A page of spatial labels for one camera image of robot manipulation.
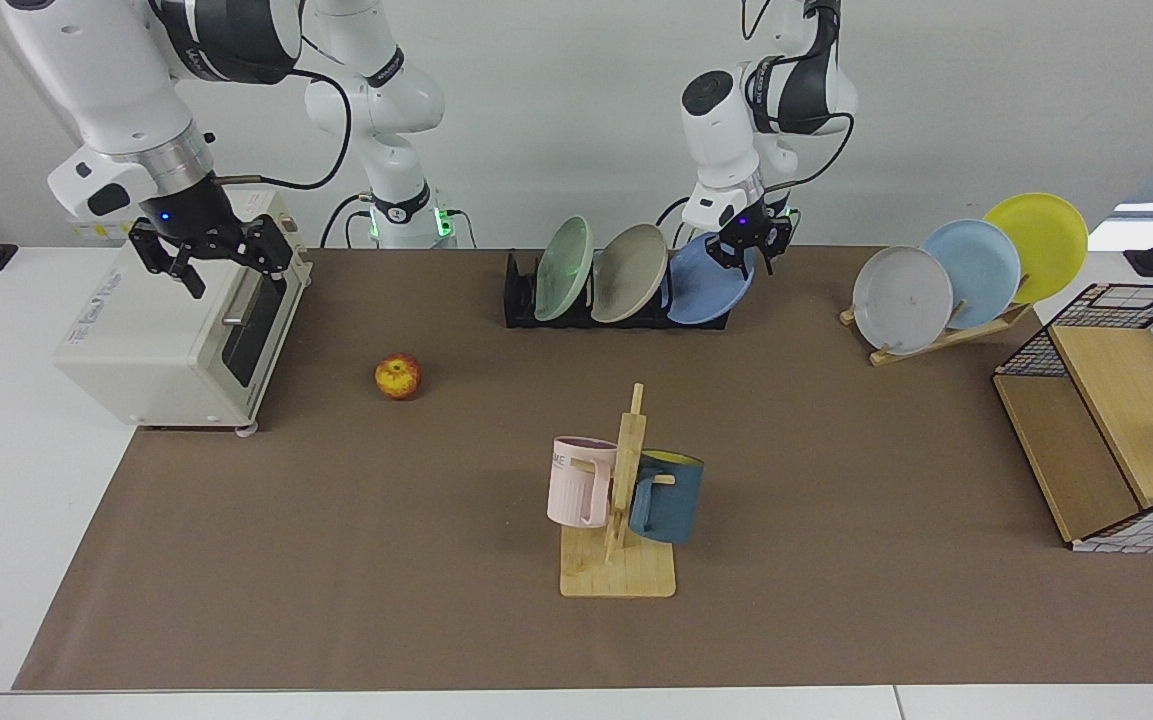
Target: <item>green indicator light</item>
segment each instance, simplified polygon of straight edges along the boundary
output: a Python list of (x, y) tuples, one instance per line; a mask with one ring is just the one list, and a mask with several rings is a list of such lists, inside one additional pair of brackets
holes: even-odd
[(452, 234), (452, 217), (445, 213), (444, 210), (438, 208), (434, 209), (434, 215), (438, 218), (438, 237), (449, 237)]

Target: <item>yellow plate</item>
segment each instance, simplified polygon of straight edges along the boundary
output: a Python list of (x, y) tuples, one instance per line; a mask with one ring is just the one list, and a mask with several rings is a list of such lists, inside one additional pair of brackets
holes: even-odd
[(1087, 223), (1078, 208), (1042, 192), (1009, 197), (984, 217), (998, 225), (1020, 255), (1028, 280), (1016, 302), (1038, 302), (1064, 290), (1087, 258)]

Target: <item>white wall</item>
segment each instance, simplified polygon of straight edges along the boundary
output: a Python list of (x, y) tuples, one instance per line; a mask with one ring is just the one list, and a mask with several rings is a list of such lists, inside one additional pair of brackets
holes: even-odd
[[(443, 126), (413, 142), (431, 181), (474, 215), (484, 246), (544, 245), (572, 213), (604, 242), (653, 220), (694, 182), (683, 88), (771, 51), (766, 30), (740, 40), (734, 0), (390, 0), (387, 9), (408, 61), (447, 95)], [(1137, 0), (849, 0), (844, 17), (860, 123), (837, 167), (796, 195), (805, 241), (915, 242), (1027, 190), (1061, 193), (1094, 227), (1153, 168), (1153, 10)], [(332, 69), (308, 51), (304, 65)], [(15, 190), (0, 207), (37, 220), (31, 240), (60, 242), (67, 228), (42, 179), (73, 142), (18, 92), (15, 72), (0, 60), (0, 87), (15, 90), (9, 102), (0, 92), (0, 175), (14, 175), (0, 185)], [(180, 93), (219, 136), (221, 172), (310, 179), (334, 142), (308, 123), (302, 88), (193, 82)], [(813, 143), (806, 165), (831, 143)], [(30, 162), (15, 162), (22, 155)], [(330, 208), (366, 187), (349, 163), (325, 190), (288, 201), (316, 237)]]

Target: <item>mug handle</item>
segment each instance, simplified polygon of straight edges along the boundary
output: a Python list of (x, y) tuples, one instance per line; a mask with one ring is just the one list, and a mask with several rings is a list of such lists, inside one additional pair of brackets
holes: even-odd
[(669, 473), (639, 478), (634, 487), (634, 507), (630, 509), (631, 524), (641, 525), (646, 531), (648, 528), (648, 518), (651, 516), (653, 486), (672, 486), (672, 483), (677, 482), (678, 479)]
[(594, 465), (594, 487), (589, 493), (589, 497), (585, 498), (585, 509), (581, 510), (580, 520), (586, 525), (594, 522), (594, 502), (602, 501), (602, 513), (605, 518), (606, 516), (606, 496), (609, 489), (612, 487), (612, 464), (611, 462), (593, 460), (589, 462)]

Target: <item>pink mug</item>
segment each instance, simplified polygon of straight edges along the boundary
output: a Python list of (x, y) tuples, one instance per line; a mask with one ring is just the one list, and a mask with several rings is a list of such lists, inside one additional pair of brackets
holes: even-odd
[(553, 438), (549, 519), (572, 528), (602, 528), (615, 466), (616, 443), (603, 438)]

